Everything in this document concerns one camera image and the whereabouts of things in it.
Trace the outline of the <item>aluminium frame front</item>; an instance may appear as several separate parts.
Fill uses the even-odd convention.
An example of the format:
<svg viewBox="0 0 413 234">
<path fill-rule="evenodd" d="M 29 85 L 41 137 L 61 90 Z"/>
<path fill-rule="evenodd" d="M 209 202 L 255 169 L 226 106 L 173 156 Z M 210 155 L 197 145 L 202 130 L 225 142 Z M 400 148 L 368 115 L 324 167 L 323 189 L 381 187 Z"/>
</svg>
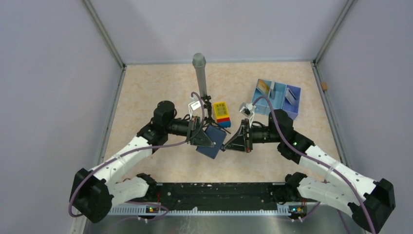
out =
<svg viewBox="0 0 413 234">
<path fill-rule="evenodd" d="M 73 228 L 75 234 L 362 234 L 345 213 L 312 200 L 304 213 L 289 216 L 169 216 L 158 203 L 134 202 L 165 213 L 157 216 L 106 215 L 100 222 L 89 221 Z"/>
</svg>

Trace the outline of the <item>silver credit card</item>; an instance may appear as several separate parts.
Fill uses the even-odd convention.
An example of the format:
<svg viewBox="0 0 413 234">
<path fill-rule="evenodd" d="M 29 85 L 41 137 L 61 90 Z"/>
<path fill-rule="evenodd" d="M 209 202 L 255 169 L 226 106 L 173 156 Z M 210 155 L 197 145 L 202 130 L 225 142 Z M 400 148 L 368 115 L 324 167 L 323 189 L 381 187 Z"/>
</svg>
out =
<svg viewBox="0 0 413 234">
<path fill-rule="evenodd" d="M 296 96 L 292 92 L 290 88 L 286 88 L 285 98 L 290 103 L 290 105 L 294 106 L 296 102 Z"/>
</svg>

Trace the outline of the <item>dark blue card holder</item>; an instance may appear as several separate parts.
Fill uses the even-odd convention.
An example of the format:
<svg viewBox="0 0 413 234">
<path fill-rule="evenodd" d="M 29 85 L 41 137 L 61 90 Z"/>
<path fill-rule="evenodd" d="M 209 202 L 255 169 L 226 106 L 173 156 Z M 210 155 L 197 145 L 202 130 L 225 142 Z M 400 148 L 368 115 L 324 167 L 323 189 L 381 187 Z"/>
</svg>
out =
<svg viewBox="0 0 413 234">
<path fill-rule="evenodd" d="M 221 146 L 223 145 L 227 133 L 212 125 L 209 125 L 206 128 L 205 133 L 212 141 L 212 147 L 198 146 L 196 148 L 196 152 L 204 156 L 207 156 L 211 159 L 215 159 L 217 154 L 221 150 Z"/>
</svg>

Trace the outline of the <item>grey microphone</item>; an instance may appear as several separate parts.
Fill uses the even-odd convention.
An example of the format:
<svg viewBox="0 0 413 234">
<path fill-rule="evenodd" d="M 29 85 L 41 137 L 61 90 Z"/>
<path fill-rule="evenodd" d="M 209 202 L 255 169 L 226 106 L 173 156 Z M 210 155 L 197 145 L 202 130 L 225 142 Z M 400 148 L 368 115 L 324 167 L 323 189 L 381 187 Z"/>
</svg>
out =
<svg viewBox="0 0 413 234">
<path fill-rule="evenodd" d="M 192 58 L 192 65 L 195 69 L 197 83 L 199 88 L 199 94 L 202 99 L 206 99 L 207 94 L 207 83 L 206 83 L 206 58 L 202 53 L 196 53 Z"/>
</svg>

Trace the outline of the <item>light blue drawer middle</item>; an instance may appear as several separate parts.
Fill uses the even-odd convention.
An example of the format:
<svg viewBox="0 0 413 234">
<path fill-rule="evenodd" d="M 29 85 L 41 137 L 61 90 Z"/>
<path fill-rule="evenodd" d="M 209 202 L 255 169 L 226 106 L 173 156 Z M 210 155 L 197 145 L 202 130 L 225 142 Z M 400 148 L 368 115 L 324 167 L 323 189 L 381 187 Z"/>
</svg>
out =
<svg viewBox="0 0 413 234">
<path fill-rule="evenodd" d="M 272 81 L 264 80 L 268 86 L 270 86 Z M 286 92 L 287 85 L 284 83 L 275 82 L 275 98 L 272 99 L 268 96 L 273 109 L 282 109 L 284 100 L 285 100 L 285 92 Z"/>
</svg>

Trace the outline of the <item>light blue drawer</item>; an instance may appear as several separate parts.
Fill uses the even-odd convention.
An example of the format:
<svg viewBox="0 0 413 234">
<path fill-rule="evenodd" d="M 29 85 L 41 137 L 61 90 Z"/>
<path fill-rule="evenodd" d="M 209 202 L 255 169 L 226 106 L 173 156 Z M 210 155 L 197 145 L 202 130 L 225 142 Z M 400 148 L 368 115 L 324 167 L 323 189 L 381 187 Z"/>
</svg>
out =
<svg viewBox="0 0 413 234">
<path fill-rule="evenodd" d="M 260 92 L 257 90 L 257 88 L 255 87 L 254 95 L 253 95 L 253 98 L 252 98 L 252 102 L 256 102 L 256 104 L 255 104 L 255 107 L 256 107 L 255 113 L 256 113 L 256 114 L 261 114 L 261 115 L 268 115 L 269 112 L 270 112 L 270 109 L 269 109 L 269 104 L 268 104 L 268 102 L 266 101 L 266 99 L 261 98 L 260 100 L 257 100 L 257 99 L 258 99 L 259 97 L 261 97 L 261 96 L 265 96 L 265 95 L 263 95 L 262 93 L 260 93 Z"/>
<path fill-rule="evenodd" d="M 272 81 L 264 80 L 268 86 L 270 86 Z M 273 109 L 282 109 L 284 100 L 285 100 L 285 92 L 286 92 L 287 85 L 284 83 L 275 82 L 275 98 L 272 99 L 268 96 Z"/>
</svg>

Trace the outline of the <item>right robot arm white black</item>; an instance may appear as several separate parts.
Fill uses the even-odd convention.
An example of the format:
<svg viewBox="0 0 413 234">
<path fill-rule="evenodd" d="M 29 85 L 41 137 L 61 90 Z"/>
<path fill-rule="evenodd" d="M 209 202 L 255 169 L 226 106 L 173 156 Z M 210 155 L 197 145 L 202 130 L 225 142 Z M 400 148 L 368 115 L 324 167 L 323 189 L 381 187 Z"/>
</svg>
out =
<svg viewBox="0 0 413 234">
<path fill-rule="evenodd" d="M 292 201 L 312 199 L 350 216 L 370 233 L 379 233 L 395 209 L 394 186 L 386 179 L 366 177 L 332 158 L 293 127 L 293 120 L 281 109 L 269 114 L 268 125 L 254 126 L 248 119 L 223 150 L 250 153 L 255 143 L 277 143 L 287 160 L 323 176 L 323 181 L 303 173 L 287 175 L 286 196 Z"/>
</svg>

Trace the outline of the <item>gold credit card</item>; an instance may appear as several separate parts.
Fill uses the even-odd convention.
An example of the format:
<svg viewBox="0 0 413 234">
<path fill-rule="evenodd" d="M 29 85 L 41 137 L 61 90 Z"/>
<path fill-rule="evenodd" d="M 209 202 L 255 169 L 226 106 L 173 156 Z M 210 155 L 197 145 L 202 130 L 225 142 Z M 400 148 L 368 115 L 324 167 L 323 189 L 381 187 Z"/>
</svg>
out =
<svg viewBox="0 0 413 234">
<path fill-rule="evenodd" d="M 265 96 L 267 96 L 270 93 L 270 87 L 262 79 L 258 79 L 256 88 L 260 93 L 262 93 Z"/>
</svg>

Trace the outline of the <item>black tripod stand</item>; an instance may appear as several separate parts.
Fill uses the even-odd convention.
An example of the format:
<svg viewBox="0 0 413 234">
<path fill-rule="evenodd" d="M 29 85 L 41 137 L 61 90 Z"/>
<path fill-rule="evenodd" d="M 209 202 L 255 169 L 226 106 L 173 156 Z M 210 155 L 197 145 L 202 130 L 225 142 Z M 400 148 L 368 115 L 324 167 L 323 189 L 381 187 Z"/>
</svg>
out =
<svg viewBox="0 0 413 234">
<path fill-rule="evenodd" d="M 204 109 L 207 110 L 207 117 L 204 117 L 204 119 L 203 119 L 204 122 L 202 124 L 202 127 L 205 128 L 205 127 L 208 127 L 208 126 L 211 125 L 211 126 L 217 127 L 220 130 L 225 131 L 228 134 L 231 134 L 230 131 L 228 131 L 224 127 L 220 126 L 215 121 L 215 119 L 212 117 L 212 103 L 210 102 L 211 96 L 208 96 L 208 95 L 204 96 L 204 97 L 202 97 L 202 100 L 204 102 Z"/>
</svg>

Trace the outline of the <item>light blue drawer left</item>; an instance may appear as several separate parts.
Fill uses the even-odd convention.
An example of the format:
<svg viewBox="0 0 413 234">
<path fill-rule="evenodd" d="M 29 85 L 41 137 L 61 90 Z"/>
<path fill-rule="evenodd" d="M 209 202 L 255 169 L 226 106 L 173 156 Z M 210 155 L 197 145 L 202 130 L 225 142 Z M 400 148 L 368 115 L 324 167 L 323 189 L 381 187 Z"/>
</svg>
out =
<svg viewBox="0 0 413 234">
<path fill-rule="evenodd" d="M 269 109 L 269 104 L 268 104 L 268 102 L 266 101 L 266 99 L 261 98 L 260 100 L 257 100 L 257 99 L 258 99 L 259 97 L 261 97 L 261 96 L 265 96 L 265 95 L 263 95 L 262 93 L 260 93 L 260 92 L 257 90 L 257 88 L 255 87 L 254 95 L 253 95 L 253 98 L 252 98 L 252 102 L 256 102 L 256 104 L 255 104 L 255 107 L 256 107 L 255 113 L 256 113 L 256 114 L 261 114 L 261 115 L 268 115 L 269 112 L 270 112 L 270 109 Z"/>
</svg>

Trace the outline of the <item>black credit card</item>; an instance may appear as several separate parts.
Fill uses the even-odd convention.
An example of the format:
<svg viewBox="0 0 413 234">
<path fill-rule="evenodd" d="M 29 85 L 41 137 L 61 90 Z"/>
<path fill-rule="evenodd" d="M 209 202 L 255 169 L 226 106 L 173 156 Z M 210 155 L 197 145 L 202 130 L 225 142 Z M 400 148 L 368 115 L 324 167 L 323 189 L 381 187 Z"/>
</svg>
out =
<svg viewBox="0 0 413 234">
<path fill-rule="evenodd" d="M 270 84 L 269 97 L 272 99 L 275 98 L 275 82 L 274 81 L 272 81 Z"/>
</svg>

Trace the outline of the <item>yellow red blue toy block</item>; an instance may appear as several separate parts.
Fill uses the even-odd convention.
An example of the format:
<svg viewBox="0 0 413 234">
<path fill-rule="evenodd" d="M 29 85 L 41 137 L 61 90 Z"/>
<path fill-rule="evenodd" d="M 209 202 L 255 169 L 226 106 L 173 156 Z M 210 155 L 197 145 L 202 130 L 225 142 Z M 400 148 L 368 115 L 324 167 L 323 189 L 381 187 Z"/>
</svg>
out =
<svg viewBox="0 0 413 234">
<path fill-rule="evenodd" d="M 224 101 L 215 102 L 213 103 L 213 109 L 217 124 L 223 128 L 230 128 L 231 120 L 227 104 Z"/>
</svg>

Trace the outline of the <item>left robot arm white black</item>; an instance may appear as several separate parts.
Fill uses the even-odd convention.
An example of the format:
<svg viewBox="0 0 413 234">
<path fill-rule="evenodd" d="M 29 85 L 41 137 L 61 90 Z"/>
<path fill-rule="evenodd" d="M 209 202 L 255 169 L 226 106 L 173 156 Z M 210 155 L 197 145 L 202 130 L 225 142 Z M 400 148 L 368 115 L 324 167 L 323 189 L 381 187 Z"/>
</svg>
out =
<svg viewBox="0 0 413 234">
<path fill-rule="evenodd" d="M 121 182 L 120 179 L 141 160 L 160 148 L 167 148 L 169 135 L 186 137 L 184 143 L 213 148 L 215 143 L 203 131 L 200 117 L 176 118 L 176 109 L 171 101 L 161 101 L 146 124 L 127 145 L 105 162 L 92 169 L 80 169 L 73 181 L 69 199 L 69 215 L 85 216 L 92 223 L 101 221 L 112 207 L 135 198 L 151 201 L 156 188 L 149 179 L 136 176 Z"/>
</svg>

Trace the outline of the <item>purple drawer right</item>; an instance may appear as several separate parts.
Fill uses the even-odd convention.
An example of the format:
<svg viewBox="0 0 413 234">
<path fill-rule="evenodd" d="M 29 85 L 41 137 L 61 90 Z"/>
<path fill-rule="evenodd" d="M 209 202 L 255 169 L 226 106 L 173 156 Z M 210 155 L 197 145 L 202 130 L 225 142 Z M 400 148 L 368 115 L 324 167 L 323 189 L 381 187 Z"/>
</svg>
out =
<svg viewBox="0 0 413 234">
<path fill-rule="evenodd" d="M 291 119 L 295 120 L 300 109 L 301 88 L 287 85 L 282 97 L 282 110 L 284 110 Z"/>
</svg>

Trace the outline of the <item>small wooden knob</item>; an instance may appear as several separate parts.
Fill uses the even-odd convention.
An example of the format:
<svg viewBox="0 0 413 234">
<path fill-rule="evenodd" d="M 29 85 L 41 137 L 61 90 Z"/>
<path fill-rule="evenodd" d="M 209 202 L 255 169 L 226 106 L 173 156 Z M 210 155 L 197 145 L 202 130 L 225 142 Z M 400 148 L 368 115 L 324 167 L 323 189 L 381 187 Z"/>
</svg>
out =
<svg viewBox="0 0 413 234">
<path fill-rule="evenodd" d="M 321 86 L 321 89 L 322 89 L 323 92 L 326 92 L 328 90 L 328 85 L 327 85 L 326 82 L 322 81 L 320 83 L 320 86 Z"/>
</svg>

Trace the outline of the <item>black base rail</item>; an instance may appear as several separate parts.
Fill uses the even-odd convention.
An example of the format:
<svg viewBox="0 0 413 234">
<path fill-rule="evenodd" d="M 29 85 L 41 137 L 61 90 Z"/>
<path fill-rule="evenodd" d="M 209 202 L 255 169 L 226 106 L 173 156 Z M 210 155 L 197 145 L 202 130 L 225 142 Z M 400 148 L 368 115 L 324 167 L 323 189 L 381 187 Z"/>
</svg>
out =
<svg viewBox="0 0 413 234">
<path fill-rule="evenodd" d="M 295 213 L 306 212 L 312 202 L 279 182 L 158 183 L 133 201 L 158 203 L 170 211 L 272 211 L 288 205 Z"/>
</svg>

